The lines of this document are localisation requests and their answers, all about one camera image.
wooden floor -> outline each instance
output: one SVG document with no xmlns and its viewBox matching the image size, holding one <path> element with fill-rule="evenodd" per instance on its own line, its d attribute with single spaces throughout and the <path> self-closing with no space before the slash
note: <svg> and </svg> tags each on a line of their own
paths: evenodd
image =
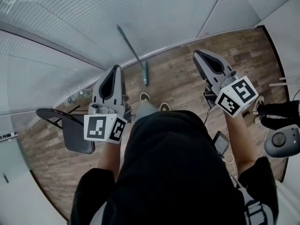
<svg viewBox="0 0 300 225">
<path fill-rule="evenodd" d="M 283 87 L 269 87 L 269 83 L 277 82 L 281 74 L 263 30 L 255 29 L 206 38 L 147 59 L 150 67 L 150 85 L 147 88 L 143 85 L 139 65 L 125 68 L 128 102 L 134 113 L 139 106 L 139 95 L 145 91 L 156 106 L 168 102 L 173 110 L 191 110 L 202 120 L 205 119 L 209 106 L 203 97 L 205 82 L 192 60 L 195 49 L 207 49 L 224 56 L 235 70 L 248 76 L 257 92 L 265 96 L 266 103 L 285 102 Z M 80 105 L 84 107 L 89 102 L 84 100 Z M 59 109 L 69 111 L 72 107 L 61 106 Z M 255 124 L 254 118 L 250 114 L 245 121 L 256 142 L 257 156 L 265 156 L 263 141 L 268 130 Z M 126 126 L 121 156 L 124 155 L 131 127 L 132 124 Z M 225 118 L 219 108 L 210 112 L 206 127 L 212 137 L 218 130 L 228 136 Z M 40 184 L 61 212 L 69 217 L 77 183 L 85 172 L 97 166 L 101 145 L 97 145 L 91 155 L 70 152 L 64 147 L 62 131 L 44 121 L 21 132 L 19 139 Z M 226 157 L 227 162 L 231 160 L 231 155 Z M 275 178 L 281 179 L 285 160 L 270 158 L 270 162 Z M 236 175 L 235 165 L 226 165 L 228 171 Z"/>
</svg>

round black knob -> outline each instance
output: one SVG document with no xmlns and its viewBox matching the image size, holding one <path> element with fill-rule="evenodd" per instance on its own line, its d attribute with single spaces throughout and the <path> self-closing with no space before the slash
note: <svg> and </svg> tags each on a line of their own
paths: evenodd
<svg viewBox="0 0 300 225">
<path fill-rule="evenodd" d="M 272 143 L 276 147 L 281 147 L 285 144 L 286 137 L 283 133 L 275 133 L 272 137 Z"/>
</svg>

gray pants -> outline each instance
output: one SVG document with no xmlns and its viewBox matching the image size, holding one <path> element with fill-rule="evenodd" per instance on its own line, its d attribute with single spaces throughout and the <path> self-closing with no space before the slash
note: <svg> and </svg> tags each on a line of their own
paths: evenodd
<svg viewBox="0 0 300 225">
<path fill-rule="evenodd" d="M 158 111 L 159 109 L 155 107 L 152 103 L 148 101 L 142 102 L 136 111 L 135 121 L 138 121 L 140 118 L 146 117 Z"/>
</svg>

shoe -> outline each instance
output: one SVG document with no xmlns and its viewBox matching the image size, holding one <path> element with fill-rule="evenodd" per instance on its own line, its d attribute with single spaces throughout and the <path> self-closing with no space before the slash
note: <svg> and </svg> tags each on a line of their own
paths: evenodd
<svg viewBox="0 0 300 225">
<path fill-rule="evenodd" d="M 253 110 L 252 110 L 254 115 L 258 115 L 257 108 L 258 108 L 259 105 L 263 105 L 263 102 L 264 102 L 264 97 L 259 96 L 257 98 L 257 100 L 255 101 L 255 104 L 254 104 L 254 107 L 253 107 Z"/>
<path fill-rule="evenodd" d="M 151 100 L 150 100 L 150 96 L 148 95 L 148 93 L 142 92 L 142 93 L 140 94 L 140 102 L 143 103 L 143 102 L 145 102 L 145 101 L 150 102 L 150 101 L 151 101 Z"/>
<path fill-rule="evenodd" d="M 170 106 L 167 103 L 162 103 L 159 107 L 160 111 L 170 111 Z"/>
<path fill-rule="evenodd" d="M 258 116 L 256 116 L 254 122 L 255 122 L 256 124 L 261 124 L 261 123 L 262 123 L 262 122 L 261 122 L 261 119 L 262 119 L 263 117 L 265 117 L 265 115 L 258 115 Z"/>
</svg>

black chair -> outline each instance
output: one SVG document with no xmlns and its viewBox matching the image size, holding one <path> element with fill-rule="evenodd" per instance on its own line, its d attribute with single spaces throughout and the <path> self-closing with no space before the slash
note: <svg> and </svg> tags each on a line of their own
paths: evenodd
<svg viewBox="0 0 300 225">
<path fill-rule="evenodd" d="M 95 151 L 95 143 L 84 139 L 83 134 L 83 114 L 68 114 L 52 108 L 39 108 L 36 114 L 43 120 L 46 120 L 54 126 L 62 129 L 65 146 L 68 150 L 80 153 L 91 154 Z M 62 127 L 57 122 L 49 119 L 60 118 Z"/>
</svg>

